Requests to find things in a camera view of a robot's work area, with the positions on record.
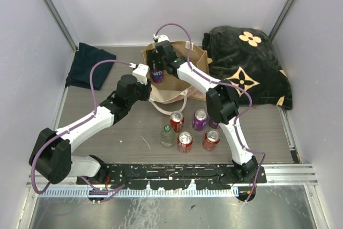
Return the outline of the purple Fanta can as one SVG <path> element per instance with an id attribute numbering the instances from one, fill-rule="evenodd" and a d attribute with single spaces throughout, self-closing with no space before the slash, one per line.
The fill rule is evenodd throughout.
<path id="1" fill-rule="evenodd" d="M 151 76 L 154 83 L 158 84 L 163 82 L 164 77 L 162 70 L 153 69 L 151 72 Z"/>
<path id="2" fill-rule="evenodd" d="M 208 114 L 204 109 L 198 109 L 193 115 L 192 127 L 196 131 L 205 129 L 208 122 Z"/>
<path id="3" fill-rule="evenodd" d="M 214 129 L 219 128 L 219 124 L 217 122 L 215 122 L 212 118 L 210 118 L 210 120 L 209 120 L 209 125 L 210 125 L 210 127 L 214 128 Z"/>

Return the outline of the tan burlap canvas bag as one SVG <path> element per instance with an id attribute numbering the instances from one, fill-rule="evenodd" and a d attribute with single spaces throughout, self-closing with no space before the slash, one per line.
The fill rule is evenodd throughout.
<path id="1" fill-rule="evenodd" d="M 208 65 L 212 60 L 207 57 L 207 51 L 202 50 L 199 46 L 192 45 L 190 62 L 199 70 L 209 74 Z M 163 77 L 162 83 L 156 84 L 152 81 L 152 92 L 149 99 L 149 102 L 159 112 L 165 115 L 171 114 L 171 111 L 161 108 L 159 104 L 167 105 L 182 100 L 183 104 L 179 109 L 181 112 L 184 110 L 189 98 L 201 101 L 205 100 L 205 96 L 189 83 L 177 79 L 173 75 L 169 75 L 167 71 L 163 71 Z"/>

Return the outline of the red Coke can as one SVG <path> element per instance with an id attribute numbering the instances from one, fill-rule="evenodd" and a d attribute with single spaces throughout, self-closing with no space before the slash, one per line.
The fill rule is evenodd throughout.
<path id="1" fill-rule="evenodd" d="M 181 153 L 187 153 L 191 150 L 193 137 L 191 133 L 183 131 L 177 138 L 177 148 Z"/>
<path id="2" fill-rule="evenodd" d="M 212 151 L 220 142 L 220 134 L 217 130 L 212 129 L 205 133 L 202 146 L 205 150 Z"/>
<path id="3" fill-rule="evenodd" d="M 181 132 L 184 125 L 184 115 L 180 111 L 175 111 L 170 114 L 170 127 L 177 133 Z"/>

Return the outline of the green cap glass bottle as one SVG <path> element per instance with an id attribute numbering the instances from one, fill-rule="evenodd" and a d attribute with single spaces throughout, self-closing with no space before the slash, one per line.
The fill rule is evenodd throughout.
<path id="1" fill-rule="evenodd" d="M 164 147 L 172 147 L 175 144 L 175 131 L 169 125 L 165 125 L 161 132 L 161 144 Z"/>

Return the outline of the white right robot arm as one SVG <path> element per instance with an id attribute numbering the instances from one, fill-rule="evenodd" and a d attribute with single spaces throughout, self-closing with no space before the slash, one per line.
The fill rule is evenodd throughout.
<path id="1" fill-rule="evenodd" d="M 230 146 L 237 180 L 246 183 L 256 179 L 260 164 L 254 151 L 248 147 L 240 126 L 239 104 L 235 96 L 235 90 L 239 87 L 201 71 L 190 62 L 190 57 L 178 56 L 168 40 L 153 43 L 143 53 L 151 69 L 166 71 L 206 96 L 207 113 L 222 129 Z"/>

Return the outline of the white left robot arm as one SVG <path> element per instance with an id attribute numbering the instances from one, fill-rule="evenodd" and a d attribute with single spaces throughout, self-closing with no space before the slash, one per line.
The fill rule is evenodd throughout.
<path id="1" fill-rule="evenodd" d="M 109 175 L 107 164 L 94 155 L 73 156 L 74 150 L 93 135 L 118 123 L 137 101 L 147 101 L 151 90 L 150 79 L 140 81 L 133 75 L 124 75 L 117 89 L 96 111 L 56 131 L 43 129 L 29 159 L 32 173 L 40 173 L 51 184 L 58 184 L 69 176 L 104 183 Z"/>

